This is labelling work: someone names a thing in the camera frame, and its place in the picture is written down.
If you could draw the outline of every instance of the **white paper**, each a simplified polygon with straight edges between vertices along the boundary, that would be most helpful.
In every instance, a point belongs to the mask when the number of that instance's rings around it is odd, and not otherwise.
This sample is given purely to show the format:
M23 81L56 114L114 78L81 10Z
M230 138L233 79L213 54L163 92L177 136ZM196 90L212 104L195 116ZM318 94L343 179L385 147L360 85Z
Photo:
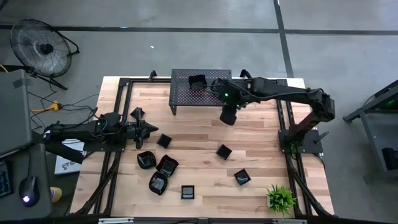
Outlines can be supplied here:
M84 142L77 139L66 139L62 142L64 146L68 146L70 150L80 151L84 156L86 151L83 151L85 146ZM69 174L71 172L79 172L81 169L81 164L64 159L61 156L57 156L57 161L55 162L54 174Z

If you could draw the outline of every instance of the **potted plant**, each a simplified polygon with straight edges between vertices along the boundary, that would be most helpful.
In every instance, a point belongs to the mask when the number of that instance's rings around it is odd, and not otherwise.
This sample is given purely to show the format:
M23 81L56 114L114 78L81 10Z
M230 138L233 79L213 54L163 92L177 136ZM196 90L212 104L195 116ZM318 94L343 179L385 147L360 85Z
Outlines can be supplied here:
M272 185L272 190L268 190L268 207L275 213L282 213L282 217L289 215L289 209L296 204L297 198L293 198L290 188Z

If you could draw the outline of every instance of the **wooden tabletop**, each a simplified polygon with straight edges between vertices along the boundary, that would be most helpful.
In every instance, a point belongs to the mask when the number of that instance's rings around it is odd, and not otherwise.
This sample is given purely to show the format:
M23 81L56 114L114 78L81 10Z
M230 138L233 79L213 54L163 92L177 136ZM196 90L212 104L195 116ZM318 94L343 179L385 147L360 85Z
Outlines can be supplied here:
M104 77L97 114L113 111L119 78ZM301 78L288 78L287 83L289 86L305 87ZM144 141L141 150L135 148L134 141L127 142L119 165L112 216L281 217L281 214L274 214L267 207L267 188L272 184L289 186L285 157L280 152L277 138L280 127L275 100L248 105L238 111L236 124L228 126L219 120L220 107L179 106L177 115L173 116L169 107L169 92L168 83L136 83L132 88L129 113L136 107L142 107L144 119L159 130ZM125 94L126 88L120 114L123 113ZM296 123L310 112L307 105L292 103L292 107ZM156 144L162 133L172 138L168 149ZM233 151L227 161L215 153L221 144ZM161 196L148 187L156 169L143 170L137 164L137 154L144 151L152 151L157 162L167 154L180 164ZM84 160L71 212L81 208L97 187L103 157L103 152L96 152ZM308 188L323 207L333 213L322 163L312 154L302 154L302 157ZM239 186L234 174L243 168L251 181ZM194 200L181 200L181 185L195 186ZM297 189L298 202L304 213L302 193L300 187L297 186ZM108 188L104 192L102 207L106 204Z

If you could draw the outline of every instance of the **gray floor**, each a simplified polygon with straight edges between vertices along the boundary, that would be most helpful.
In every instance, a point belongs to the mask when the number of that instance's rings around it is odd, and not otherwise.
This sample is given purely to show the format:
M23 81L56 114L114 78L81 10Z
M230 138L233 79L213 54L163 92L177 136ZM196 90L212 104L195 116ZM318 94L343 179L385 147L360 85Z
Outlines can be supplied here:
M288 29L398 29L397 1L280 0ZM12 0L0 22L22 18L50 24L118 27L277 28L271 0ZM81 47L59 81L70 88L51 99L73 103L99 92L107 75L170 75L172 68L243 68L261 77L286 77L277 34L204 34L140 32L63 32ZM362 177L376 170L362 124L342 117L397 79L398 36L288 35L295 77L322 87L336 101L336 119L319 125L326 174L335 213L345 218L397 222L398 182L367 186ZM0 31L0 63L18 63L9 31ZM34 80L30 91L45 96L47 84ZM82 105L95 106L97 97ZM30 97L31 108L40 102ZM45 125L74 123L88 112L49 112Z

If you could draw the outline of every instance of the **perforated metal platform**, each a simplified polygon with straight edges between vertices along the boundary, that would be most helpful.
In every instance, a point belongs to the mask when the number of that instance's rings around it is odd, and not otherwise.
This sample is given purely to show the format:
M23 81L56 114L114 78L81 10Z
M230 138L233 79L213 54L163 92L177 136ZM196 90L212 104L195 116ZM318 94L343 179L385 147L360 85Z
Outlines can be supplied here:
M222 106L217 96L205 91L192 91L188 77L205 75L208 85L217 78L232 79L230 70L173 69L170 84L170 106Z

